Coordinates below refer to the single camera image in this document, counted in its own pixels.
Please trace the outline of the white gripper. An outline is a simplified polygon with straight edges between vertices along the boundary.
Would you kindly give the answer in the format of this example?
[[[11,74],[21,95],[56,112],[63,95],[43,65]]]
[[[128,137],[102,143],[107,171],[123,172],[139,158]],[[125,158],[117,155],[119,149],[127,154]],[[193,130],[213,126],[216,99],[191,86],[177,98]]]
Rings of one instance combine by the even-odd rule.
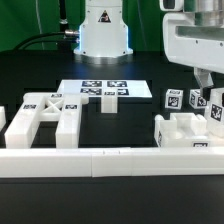
[[[200,95],[210,99],[211,72],[224,74],[224,25],[200,27],[190,13],[167,13],[163,18],[165,54],[170,62],[194,69]]]

